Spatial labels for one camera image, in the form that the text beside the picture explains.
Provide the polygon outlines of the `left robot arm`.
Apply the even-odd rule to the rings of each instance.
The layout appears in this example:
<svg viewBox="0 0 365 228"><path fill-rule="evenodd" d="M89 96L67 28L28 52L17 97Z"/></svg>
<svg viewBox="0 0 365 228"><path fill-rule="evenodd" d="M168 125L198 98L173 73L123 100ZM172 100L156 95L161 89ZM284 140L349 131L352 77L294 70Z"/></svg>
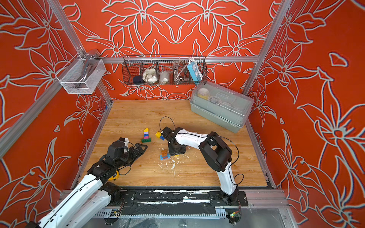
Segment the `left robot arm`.
<svg viewBox="0 0 365 228"><path fill-rule="evenodd" d="M38 222L27 228L81 228L110 203L123 203L121 189L109 181L115 174L141 157L148 146L120 138L94 163L67 197Z"/></svg>

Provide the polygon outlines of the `dark green lego plate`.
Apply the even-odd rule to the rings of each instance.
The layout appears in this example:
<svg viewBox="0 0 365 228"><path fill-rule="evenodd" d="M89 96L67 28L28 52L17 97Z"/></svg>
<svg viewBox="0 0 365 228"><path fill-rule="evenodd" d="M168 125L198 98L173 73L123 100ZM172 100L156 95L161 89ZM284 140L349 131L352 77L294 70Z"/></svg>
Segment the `dark green lego plate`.
<svg viewBox="0 0 365 228"><path fill-rule="evenodd" d="M151 142L152 139L151 138L147 138L147 139L142 139L141 142L143 143L148 143L148 142Z"/></svg>

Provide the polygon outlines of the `brown lego brick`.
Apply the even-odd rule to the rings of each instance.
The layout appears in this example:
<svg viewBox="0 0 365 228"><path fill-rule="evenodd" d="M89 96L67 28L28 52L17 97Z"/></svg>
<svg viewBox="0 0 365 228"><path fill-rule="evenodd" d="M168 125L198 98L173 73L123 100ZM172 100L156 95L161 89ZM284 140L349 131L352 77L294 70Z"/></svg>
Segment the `brown lego brick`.
<svg viewBox="0 0 365 228"><path fill-rule="evenodd" d="M162 151L162 156L168 156L168 154L169 154L168 151L166 151L166 150Z"/></svg>

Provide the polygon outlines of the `light blue long lego brick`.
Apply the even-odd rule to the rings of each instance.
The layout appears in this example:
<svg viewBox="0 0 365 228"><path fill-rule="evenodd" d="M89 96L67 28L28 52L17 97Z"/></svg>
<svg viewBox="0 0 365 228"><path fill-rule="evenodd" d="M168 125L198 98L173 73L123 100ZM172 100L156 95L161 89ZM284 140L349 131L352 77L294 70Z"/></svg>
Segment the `light blue long lego brick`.
<svg viewBox="0 0 365 228"><path fill-rule="evenodd" d="M166 156L160 156L160 160L167 160L167 159L170 159L171 158L171 156L168 154L168 155L166 155Z"/></svg>

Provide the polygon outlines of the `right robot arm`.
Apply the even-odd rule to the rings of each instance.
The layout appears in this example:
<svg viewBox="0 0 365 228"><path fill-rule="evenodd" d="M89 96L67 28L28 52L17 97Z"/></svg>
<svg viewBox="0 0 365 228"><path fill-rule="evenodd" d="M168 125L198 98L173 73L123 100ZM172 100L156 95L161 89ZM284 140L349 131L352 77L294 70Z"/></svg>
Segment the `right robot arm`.
<svg viewBox="0 0 365 228"><path fill-rule="evenodd" d="M232 172L232 150L224 138L216 132L198 134L180 127L175 130L165 127L162 136L168 142L171 156L185 154L187 146L200 150L208 166L217 172L222 200L227 205L238 201L239 187Z"/></svg>

